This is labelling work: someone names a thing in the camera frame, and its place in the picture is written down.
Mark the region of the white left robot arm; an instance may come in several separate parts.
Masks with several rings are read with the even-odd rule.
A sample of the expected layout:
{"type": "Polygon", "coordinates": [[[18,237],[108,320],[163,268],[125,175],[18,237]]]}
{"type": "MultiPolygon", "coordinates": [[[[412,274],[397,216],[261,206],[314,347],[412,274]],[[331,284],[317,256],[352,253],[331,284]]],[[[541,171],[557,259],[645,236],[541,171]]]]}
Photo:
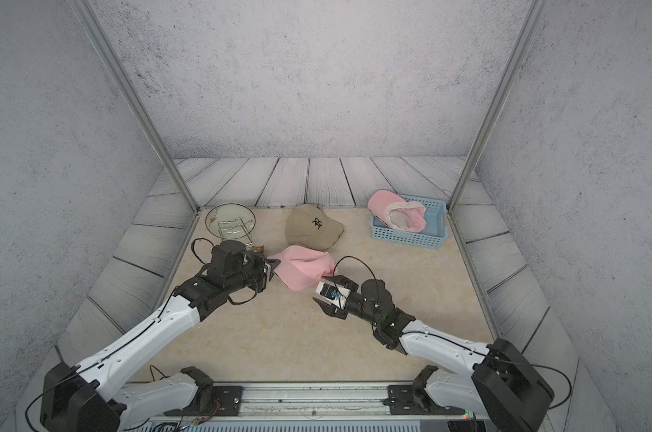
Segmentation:
{"type": "Polygon", "coordinates": [[[249,288],[262,293],[280,262],[237,240],[213,247],[209,263],[121,338],[74,366],[46,375],[39,422],[49,431],[123,431],[157,415],[209,417],[219,404],[213,380],[190,366],[151,383],[131,383],[164,347],[249,288]]]}

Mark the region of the beige baseball cap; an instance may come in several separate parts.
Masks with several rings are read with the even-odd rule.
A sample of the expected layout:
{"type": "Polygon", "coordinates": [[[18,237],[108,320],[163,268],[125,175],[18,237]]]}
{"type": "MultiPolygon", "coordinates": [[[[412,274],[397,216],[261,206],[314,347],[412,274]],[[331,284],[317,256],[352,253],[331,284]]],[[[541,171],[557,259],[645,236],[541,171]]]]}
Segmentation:
{"type": "Polygon", "coordinates": [[[342,223],[331,219],[319,206],[303,204],[288,215],[285,235],[290,246],[325,251],[340,239],[344,230],[342,223]]]}

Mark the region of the pink baseball cap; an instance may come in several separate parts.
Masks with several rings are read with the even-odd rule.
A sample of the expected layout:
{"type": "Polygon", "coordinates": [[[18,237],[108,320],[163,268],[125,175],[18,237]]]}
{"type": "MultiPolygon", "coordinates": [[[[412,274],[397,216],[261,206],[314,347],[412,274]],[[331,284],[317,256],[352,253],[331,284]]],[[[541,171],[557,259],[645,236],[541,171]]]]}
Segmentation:
{"type": "Polygon", "coordinates": [[[275,273],[293,292],[315,288],[325,275],[333,275],[335,270],[335,261],[329,253],[301,246],[290,246],[270,259],[279,261],[275,273]]]}
{"type": "Polygon", "coordinates": [[[406,201],[387,190],[376,191],[368,200],[367,208],[391,230],[419,233],[426,229],[426,207],[418,201],[406,201]]]}

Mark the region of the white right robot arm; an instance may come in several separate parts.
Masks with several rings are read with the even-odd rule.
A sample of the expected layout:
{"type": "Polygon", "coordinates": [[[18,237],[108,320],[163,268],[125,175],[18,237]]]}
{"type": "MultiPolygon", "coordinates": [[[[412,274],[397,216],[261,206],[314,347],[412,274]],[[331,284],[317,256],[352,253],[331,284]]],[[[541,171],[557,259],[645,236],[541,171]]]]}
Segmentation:
{"type": "Polygon", "coordinates": [[[473,342],[433,329],[394,305],[385,282],[357,285],[343,275],[326,276],[315,302],[333,318],[368,322],[375,340],[389,350],[430,361],[411,385],[417,410],[463,409],[488,417],[501,431],[537,431],[554,391],[508,340],[473,342]]]}

